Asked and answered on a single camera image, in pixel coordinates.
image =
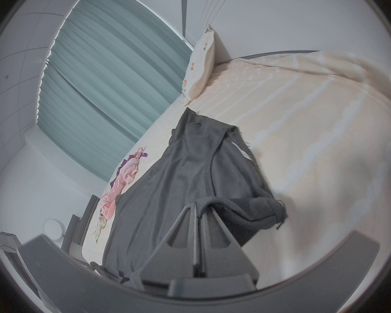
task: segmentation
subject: white pillow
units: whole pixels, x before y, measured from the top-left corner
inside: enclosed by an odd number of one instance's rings
[[[214,31],[207,28],[196,43],[186,75],[182,81],[184,104],[198,98],[210,78],[214,67]]]

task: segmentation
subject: floral pillowcase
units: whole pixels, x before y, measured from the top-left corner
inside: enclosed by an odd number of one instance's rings
[[[203,92],[213,71],[214,51],[214,31],[207,28],[194,47],[186,75],[182,81],[185,105],[198,98]]]

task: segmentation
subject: curtain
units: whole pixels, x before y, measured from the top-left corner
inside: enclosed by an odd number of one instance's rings
[[[80,0],[52,46],[37,125],[108,181],[180,95],[191,50],[136,0]]]

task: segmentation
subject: twisted pink clothing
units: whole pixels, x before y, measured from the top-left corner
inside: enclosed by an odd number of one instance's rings
[[[138,151],[133,155],[128,162],[120,169],[119,175],[116,177],[116,180],[113,183],[113,187],[110,191],[105,194],[100,199],[101,213],[106,219],[110,219],[116,210],[115,199],[118,196],[122,189],[133,182],[135,179],[136,173],[139,170],[139,159],[145,149],[139,148]]]

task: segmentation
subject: mattress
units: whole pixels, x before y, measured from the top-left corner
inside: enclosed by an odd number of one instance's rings
[[[139,147],[148,154],[135,182],[167,148],[183,102],[178,97],[126,154]],[[381,243],[362,291],[391,250],[391,72],[350,53],[236,59],[217,66],[188,106],[239,127],[287,207],[279,230],[260,231],[243,246],[260,272],[258,288],[301,272],[358,229]],[[97,217],[83,256],[101,264],[113,218],[95,243]]]

